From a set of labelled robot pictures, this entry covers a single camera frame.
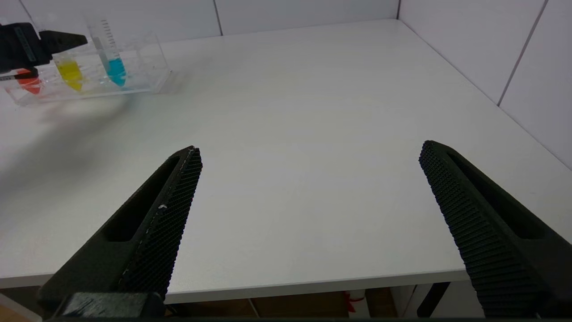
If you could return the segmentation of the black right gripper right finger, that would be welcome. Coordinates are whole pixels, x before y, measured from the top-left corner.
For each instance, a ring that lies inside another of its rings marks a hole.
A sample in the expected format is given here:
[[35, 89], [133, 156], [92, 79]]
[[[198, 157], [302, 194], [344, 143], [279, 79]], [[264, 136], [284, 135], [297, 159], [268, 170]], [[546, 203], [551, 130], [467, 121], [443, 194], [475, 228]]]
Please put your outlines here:
[[421, 169], [487, 318], [570, 318], [571, 244], [460, 153], [425, 141]]

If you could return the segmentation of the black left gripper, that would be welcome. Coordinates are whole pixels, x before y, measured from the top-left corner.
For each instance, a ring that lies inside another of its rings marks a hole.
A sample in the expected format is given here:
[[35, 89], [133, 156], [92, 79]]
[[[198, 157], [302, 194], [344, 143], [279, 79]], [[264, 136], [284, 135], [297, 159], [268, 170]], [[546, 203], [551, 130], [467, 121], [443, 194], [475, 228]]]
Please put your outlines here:
[[4, 74], [24, 69], [25, 73], [1, 75], [0, 81], [36, 79], [36, 67], [48, 64], [53, 54], [63, 53], [87, 43], [84, 35], [63, 31], [43, 30], [38, 36], [28, 22], [2, 25], [0, 71]]

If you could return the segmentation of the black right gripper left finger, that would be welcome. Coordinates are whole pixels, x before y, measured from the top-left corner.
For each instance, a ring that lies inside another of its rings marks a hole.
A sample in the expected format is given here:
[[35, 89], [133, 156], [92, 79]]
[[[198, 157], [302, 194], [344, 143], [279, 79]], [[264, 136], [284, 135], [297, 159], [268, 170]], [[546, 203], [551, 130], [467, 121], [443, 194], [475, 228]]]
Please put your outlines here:
[[46, 316], [163, 316], [202, 173], [199, 148], [168, 157], [38, 291]]

